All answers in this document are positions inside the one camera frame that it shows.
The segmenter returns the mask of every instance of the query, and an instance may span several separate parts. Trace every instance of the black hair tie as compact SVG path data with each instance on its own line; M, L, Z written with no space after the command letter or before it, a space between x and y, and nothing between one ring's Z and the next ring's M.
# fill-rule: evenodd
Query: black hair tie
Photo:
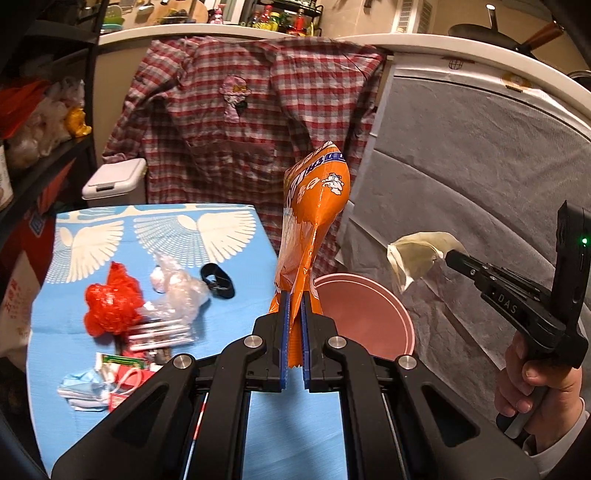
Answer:
M208 277L211 276L214 276L215 280L209 280ZM218 264L207 263L202 266L201 278L216 297L231 299L236 294L232 280Z

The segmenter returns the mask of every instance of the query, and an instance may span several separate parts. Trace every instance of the red plastic bag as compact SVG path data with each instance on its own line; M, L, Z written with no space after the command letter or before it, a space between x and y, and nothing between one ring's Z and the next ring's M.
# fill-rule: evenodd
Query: red plastic bag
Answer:
M29 118L51 85L46 80L15 82L0 90L0 138L11 138Z
M111 262L106 285L90 285L85 299L89 312L84 315L84 326L90 336L119 335L142 318L135 311L144 304L139 282L120 263Z

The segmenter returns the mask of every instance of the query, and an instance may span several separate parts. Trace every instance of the plaid shirt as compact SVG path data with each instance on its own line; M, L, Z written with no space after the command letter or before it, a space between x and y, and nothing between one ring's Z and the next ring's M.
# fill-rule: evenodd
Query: plaid shirt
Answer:
M286 169L330 140L355 178L384 58L373 47L317 37L154 40L104 160L144 157L149 203L254 205L278 251ZM315 275L335 270L339 223Z

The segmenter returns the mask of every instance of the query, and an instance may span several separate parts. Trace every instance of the white plastic bag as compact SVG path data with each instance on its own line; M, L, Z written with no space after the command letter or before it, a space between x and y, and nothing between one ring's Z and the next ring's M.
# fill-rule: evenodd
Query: white plastic bag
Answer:
M154 257L162 272L162 276L156 279L159 288L155 290L164 294L157 300L147 301L137 312L149 319L181 320L185 325L191 324L199 313L199 307L210 296L207 284L183 270L172 256L155 254Z

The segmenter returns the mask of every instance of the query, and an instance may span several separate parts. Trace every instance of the blue gripper pad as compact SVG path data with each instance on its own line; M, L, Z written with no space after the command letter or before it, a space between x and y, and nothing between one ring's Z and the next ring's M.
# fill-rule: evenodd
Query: blue gripper pad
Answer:
M301 319L301 347L304 358L304 388L310 388L310 344L308 343L308 324L306 319L306 305L304 299L300 303Z
M287 292L281 294L281 313L283 314L283 339L281 342L281 366L280 366L280 378L281 378L281 389L283 390L287 386L287 349L290 331L290 301L291 296Z

